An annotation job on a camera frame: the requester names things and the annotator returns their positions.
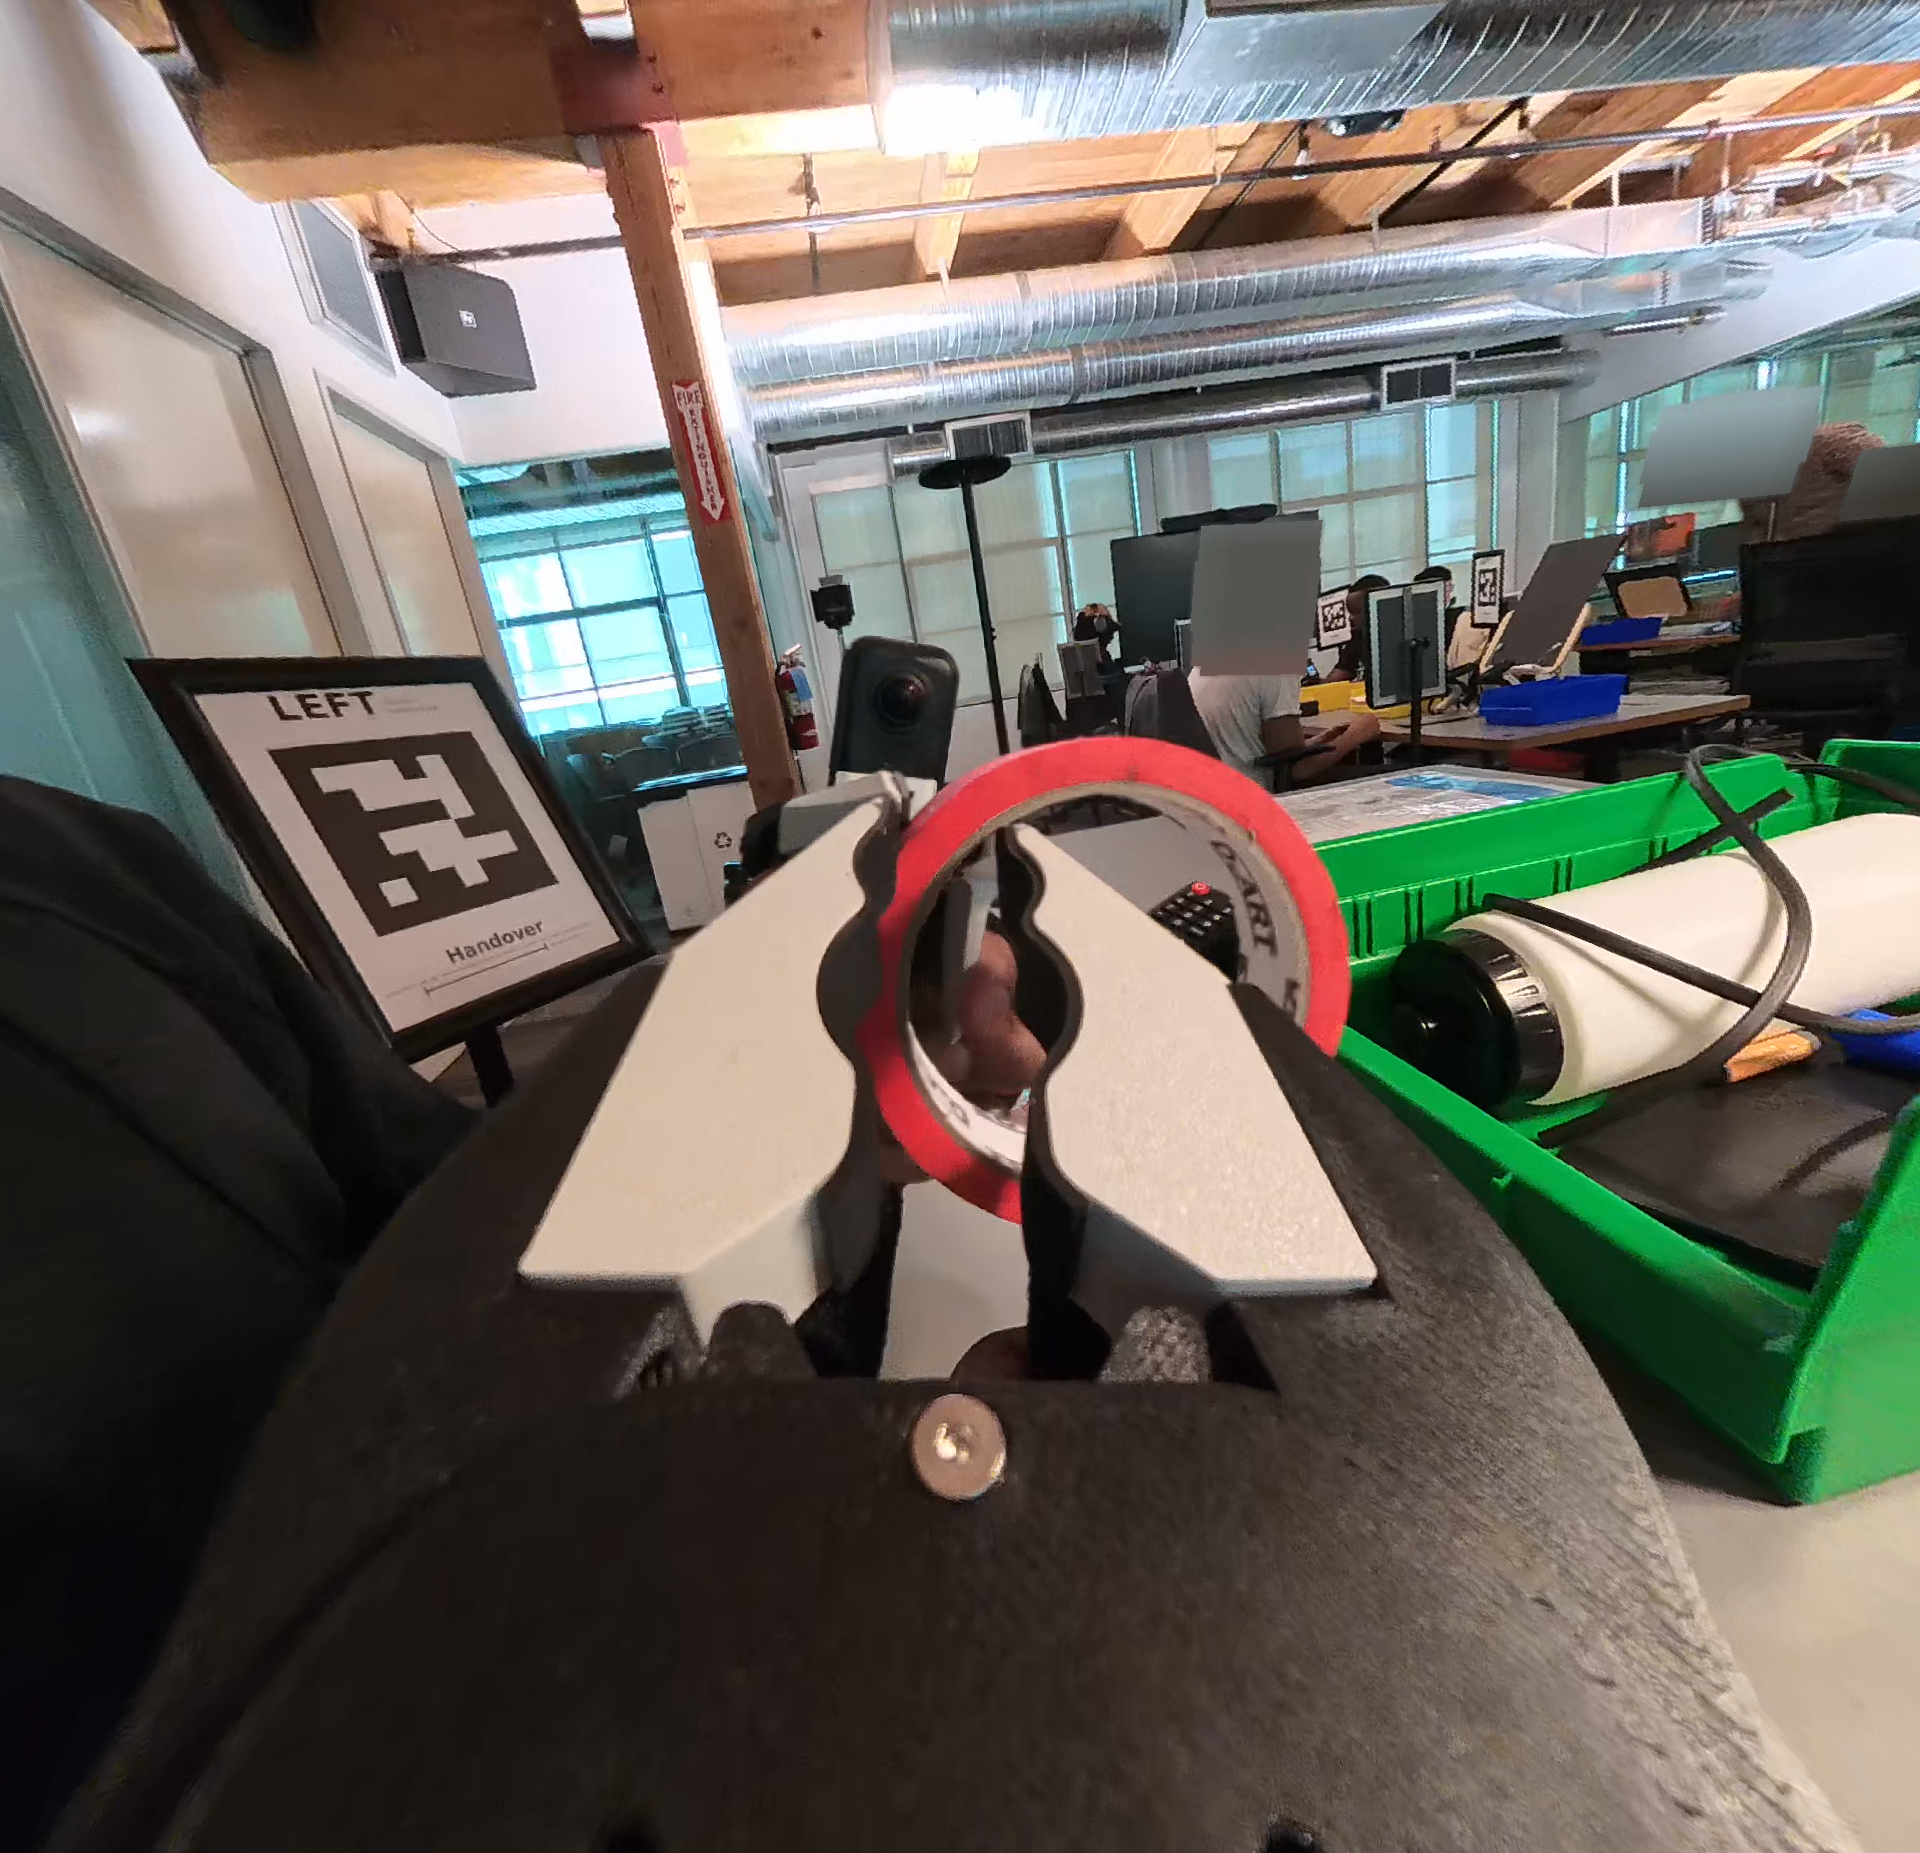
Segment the small blue parts tray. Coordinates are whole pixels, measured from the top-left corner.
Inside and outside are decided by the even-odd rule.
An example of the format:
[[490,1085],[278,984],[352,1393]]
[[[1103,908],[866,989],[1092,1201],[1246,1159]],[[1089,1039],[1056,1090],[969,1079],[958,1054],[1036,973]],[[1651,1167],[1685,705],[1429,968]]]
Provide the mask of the small blue parts tray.
[[1620,715],[1624,675],[1558,675],[1481,692],[1481,716],[1492,730],[1562,730]]

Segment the plastic-sleeved paper sheet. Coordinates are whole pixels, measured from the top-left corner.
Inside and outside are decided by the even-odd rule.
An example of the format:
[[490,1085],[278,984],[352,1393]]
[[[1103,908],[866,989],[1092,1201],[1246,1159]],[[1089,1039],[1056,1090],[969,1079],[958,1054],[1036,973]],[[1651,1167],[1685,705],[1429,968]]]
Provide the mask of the plastic-sleeved paper sheet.
[[1521,809],[1585,793],[1585,780],[1500,769],[1390,769],[1280,797],[1318,848],[1374,833],[1416,829],[1481,812]]

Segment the black floor lamp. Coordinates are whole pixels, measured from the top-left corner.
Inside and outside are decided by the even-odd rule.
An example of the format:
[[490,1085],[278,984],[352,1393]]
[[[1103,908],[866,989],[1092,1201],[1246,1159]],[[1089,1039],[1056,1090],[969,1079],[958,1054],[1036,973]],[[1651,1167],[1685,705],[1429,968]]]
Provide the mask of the black floor lamp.
[[963,502],[963,530],[969,537],[969,565],[972,565],[972,595],[978,610],[978,633],[984,648],[984,668],[990,685],[990,716],[997,732],[1000,756],[1013,753],[1013,736],[1005,721],[1003,679],[1000,679],[1000,649],[997,649],[997,617],[984,563],[984,537],[978,525],[978,488],[997,482],[1013,472],[1010,457],[978,453],[978,457],[950,457],[949,463],[937,463],[917,475],[917,482],[929,493],[958,493]]

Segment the green plastic bin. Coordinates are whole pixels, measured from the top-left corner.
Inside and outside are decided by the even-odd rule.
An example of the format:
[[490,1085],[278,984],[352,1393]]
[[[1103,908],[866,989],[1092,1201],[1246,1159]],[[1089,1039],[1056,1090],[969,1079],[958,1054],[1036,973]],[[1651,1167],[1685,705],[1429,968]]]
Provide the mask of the green plastic bin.
[[1555,895],[1663,863],[1711,817],[1676,777],[1492,801],[1318,841],[1354,992],[1341,1057],[1475,1193],[1570,1321],[1665,1384],[1794,1504],[1917,1472],[1917,1105],[1810,1287],[1694,1244],[1385,1047],[1385,974],[1492,892]]

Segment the white bottle black base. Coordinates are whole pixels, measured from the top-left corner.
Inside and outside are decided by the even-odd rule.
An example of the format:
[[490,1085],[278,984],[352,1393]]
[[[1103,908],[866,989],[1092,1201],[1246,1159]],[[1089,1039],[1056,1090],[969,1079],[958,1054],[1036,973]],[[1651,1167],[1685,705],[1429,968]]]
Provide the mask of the white bottle black base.
[[1615,1094],[1721,1045],[1782,962],[1788,1006],[1855,1014],[1917,996],[1917,817],[1866,812],[1544,902],[1487,906],[1412,943],[1385,982],[1390,1050],[1500,1111]]

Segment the large duct with vent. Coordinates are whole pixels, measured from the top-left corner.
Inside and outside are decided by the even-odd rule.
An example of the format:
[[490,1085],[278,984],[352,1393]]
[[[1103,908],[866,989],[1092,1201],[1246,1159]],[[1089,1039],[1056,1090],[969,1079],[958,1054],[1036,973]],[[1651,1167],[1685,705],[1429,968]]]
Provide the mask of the large duct with vent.
[[1917,0],[869,0],[890,156],[1917,58]]

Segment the black mat sheet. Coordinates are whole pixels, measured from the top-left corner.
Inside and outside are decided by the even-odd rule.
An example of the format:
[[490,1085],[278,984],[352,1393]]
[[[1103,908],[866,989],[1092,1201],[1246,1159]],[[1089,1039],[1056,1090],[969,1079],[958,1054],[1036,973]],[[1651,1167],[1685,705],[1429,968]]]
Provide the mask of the black mat sheet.
[[1913,1072],[1819,1050],[1728,1088],[1667,1094],[1558,1159],[1732,1263],[1810,1287],[1913,1100]]

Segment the black computer monitor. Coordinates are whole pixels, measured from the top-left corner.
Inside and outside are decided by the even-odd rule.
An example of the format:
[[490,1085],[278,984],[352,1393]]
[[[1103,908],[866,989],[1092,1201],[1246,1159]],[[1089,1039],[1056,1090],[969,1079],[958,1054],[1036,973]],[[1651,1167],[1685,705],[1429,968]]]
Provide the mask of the black computer monitor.
[[1885,679],[1893,724],[1917,721],[1917,518],[1844,522],[1740,546],[1740,690],[1761,665]]

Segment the red tape roll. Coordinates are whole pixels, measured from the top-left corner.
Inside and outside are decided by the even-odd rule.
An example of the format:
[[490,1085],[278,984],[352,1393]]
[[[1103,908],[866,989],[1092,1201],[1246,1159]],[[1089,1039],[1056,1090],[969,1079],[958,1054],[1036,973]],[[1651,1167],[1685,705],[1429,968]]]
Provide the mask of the red tape roll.
[[961,1201],[1020,1220],[1019,1159],[1000,1159],[927,1088],[929,1057],[908,1039],[912,966],[953,872],[1000,829],[1083,799],[1118,799],[1197,833],[1244,931],[1244,968],[1333,1057],[1352,1012],[1350,931],[1323,853],[1280,797],[1227,764],[1160,738],[1068,738],[1000,756],[939,791],[900,838],[895,892],[879,925],[881,996],[859,1043],[879,1105],[906,1156]]

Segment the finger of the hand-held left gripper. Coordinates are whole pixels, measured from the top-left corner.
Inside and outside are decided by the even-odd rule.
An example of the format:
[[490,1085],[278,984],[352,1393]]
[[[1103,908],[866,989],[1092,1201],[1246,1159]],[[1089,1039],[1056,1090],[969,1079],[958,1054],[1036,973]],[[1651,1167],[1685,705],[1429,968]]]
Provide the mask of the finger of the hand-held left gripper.
[[937,899],[937,973],[942,1045],[963,1043],[963,996],[980,959],[984,938],[1000,925],[997,851],[969,851],[953,863]]
[[917,812],[917,780],[894,769],[879,769],[835,777],[813,793],[802,793],[777,809],[777,851],[802,853],[822,833],[866,804],[890,809],[900,824],[908,824]]

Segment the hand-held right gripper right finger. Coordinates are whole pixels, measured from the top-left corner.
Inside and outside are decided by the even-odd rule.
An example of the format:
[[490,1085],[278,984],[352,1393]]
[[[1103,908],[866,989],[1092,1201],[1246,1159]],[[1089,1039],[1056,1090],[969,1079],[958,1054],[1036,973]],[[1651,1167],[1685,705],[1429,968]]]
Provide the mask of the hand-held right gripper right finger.
[[1064,838],[1000,837],[1020,1009],[1047,1039],[1020,1163],[1025,1359],[1094,1379],[1137,1312],[1210,1345],[1230,1304],[1374,1295],[1378,1268],[1284,1090],[1344,974],[1312,968],[1308,895],[1259,837],[1210,838],[1235,973],[1132,906]]

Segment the wooden post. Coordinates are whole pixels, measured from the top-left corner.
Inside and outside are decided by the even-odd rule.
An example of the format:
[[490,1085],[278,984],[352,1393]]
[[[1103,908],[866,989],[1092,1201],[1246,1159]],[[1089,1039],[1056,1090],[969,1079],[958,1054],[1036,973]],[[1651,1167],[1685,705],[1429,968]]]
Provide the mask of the wooden post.
[[657,371],[741,764],[757,809],[774,809],[799,793],[799,773],[785,732],[753,545],[701,345],[677,194],[657,133],[598,133],[594,143]]

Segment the small upright screen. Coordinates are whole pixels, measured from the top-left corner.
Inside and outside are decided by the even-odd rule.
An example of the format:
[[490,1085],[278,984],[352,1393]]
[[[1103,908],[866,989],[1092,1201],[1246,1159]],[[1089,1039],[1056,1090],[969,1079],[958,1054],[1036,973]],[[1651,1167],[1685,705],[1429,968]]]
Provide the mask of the small upright screen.
[[1448,690],[1448,599],[1445,578],[1365,593],[1365,692],[1374,715],[1410,715]]

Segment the red post sign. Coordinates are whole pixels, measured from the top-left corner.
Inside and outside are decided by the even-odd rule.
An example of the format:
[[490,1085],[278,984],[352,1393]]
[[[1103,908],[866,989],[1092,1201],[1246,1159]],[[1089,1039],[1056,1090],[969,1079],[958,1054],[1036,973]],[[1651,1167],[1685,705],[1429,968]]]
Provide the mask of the red post sign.
[[694,472],[695,493],[690,496],[690,502],[699,507],[706,522],[721,525],[730,521],[732,502],[722,451],[717,448],[712,428],[712,411],[701,383],[695,377],[675,379],[672,404],[684,435],[684,458]]

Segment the grey tilted panel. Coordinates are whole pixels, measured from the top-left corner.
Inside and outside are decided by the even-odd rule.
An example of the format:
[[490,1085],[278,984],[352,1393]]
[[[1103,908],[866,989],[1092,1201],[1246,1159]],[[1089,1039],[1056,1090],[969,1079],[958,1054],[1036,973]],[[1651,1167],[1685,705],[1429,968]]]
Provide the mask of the grey tilted panel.
[[1484,649],[1481,679],[1492,680],[1507,673],[1558,675],[1576,649],[1592,610],[1590,603],[1620,558],[1622,545],[1624,534],[1620,532],[1548,545],[1516,609]]

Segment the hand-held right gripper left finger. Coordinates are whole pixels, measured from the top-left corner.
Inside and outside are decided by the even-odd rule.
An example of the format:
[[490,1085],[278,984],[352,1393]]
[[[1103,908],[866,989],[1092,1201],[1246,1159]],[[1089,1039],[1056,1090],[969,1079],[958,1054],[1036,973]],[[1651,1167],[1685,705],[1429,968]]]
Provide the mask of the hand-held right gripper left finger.
[[885,1228],[879,925],[906,824],[866,804],[672,954],[518,1254],[537,1287],[663,1291],[694,1321],[799,1320]]

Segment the silver air duct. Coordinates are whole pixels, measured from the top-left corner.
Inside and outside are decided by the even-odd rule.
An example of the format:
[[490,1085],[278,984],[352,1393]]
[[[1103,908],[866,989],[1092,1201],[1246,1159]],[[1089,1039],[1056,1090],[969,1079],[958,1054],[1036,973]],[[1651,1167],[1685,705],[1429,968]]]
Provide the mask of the silver air duct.
[[741,304],[722,356],[785,448],[1558,339],[1761,276],[1665,201]]

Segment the black remote control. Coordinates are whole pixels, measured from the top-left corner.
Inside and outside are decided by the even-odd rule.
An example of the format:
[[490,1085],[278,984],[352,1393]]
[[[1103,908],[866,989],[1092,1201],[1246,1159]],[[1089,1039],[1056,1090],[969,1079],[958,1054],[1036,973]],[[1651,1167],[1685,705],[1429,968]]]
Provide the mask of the black remote control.
[[1223,890],[1206,881],[1189,881],[1151,908],[1151,920],[1189,946],[1189,950],[1201,954],[1201,959],[1227,982],[1238,978],[1238,920]]

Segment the black wall speaker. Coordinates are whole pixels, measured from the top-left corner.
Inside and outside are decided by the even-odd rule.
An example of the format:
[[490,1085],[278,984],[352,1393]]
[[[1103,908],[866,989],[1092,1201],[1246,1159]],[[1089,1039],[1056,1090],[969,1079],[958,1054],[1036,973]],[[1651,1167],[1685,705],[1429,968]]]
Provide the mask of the black wall speaker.
[[397,362],[451,402],[537,387],[516,296],[463,265],[392,261],[375,274]]

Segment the black framed marker sign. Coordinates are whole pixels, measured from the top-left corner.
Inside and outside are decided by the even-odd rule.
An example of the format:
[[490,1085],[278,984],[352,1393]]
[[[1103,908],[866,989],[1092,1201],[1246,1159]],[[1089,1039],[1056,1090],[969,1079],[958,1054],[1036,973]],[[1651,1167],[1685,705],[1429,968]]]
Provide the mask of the black framed marker sign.
[[129,668],[292,947],[403,1060],[648,959],[485,659]]

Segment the large black display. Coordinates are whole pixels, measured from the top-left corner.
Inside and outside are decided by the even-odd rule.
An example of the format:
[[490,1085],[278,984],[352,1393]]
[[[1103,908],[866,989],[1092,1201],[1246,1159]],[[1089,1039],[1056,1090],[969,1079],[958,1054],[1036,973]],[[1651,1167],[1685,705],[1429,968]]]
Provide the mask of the large black display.
[[1124,668],[1180,663],[1180,622],[1191,617],[1197,545],[1193,530],[1108,545],[1118,663]]

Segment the white cabinet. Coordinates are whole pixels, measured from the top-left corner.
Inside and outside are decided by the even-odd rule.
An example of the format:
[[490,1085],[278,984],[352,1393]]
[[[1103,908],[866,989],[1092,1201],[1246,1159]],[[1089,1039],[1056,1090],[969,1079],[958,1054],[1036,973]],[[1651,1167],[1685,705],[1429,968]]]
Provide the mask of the white cabinet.
[[722,910],[725,876],[753,812],[744,777],[695,784],[637,809],[667,933],[706,931]]

